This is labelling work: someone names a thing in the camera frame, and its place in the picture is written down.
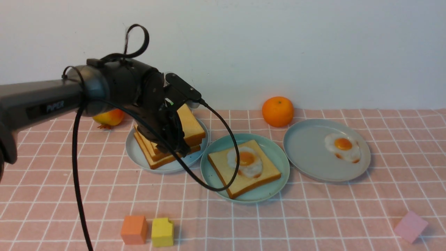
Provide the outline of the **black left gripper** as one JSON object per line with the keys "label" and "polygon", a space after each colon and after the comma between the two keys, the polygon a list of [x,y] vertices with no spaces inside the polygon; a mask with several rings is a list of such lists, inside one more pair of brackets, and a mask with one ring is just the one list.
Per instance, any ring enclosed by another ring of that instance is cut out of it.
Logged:
{"label": "black left gripper", "polygon": [[175,152],[184,157],[191,152],[185,142],[183,127],[176,111],[163,108],[161,96],[141,95],[134,104],[139,120],[138,131],[149,141],[156,143],[162,153]]}

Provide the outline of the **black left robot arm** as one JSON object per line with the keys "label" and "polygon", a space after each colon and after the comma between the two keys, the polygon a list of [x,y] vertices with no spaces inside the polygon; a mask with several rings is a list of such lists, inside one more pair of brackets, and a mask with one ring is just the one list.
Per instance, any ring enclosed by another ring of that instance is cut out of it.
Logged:
{"label": "black left robot arm", "polygon": [[190,148],[177,110],[202,99],[177,74],[161,73],[135,59],[88,59],[86,65],[68,68],[60,79],[2,85],[0,94],[2,172],[6,163],[17,161],[18,132],[77,110],[85,101],[82,116],[124,107],[140,119],[138,132],[161,152],[170,146],[184,156]]}

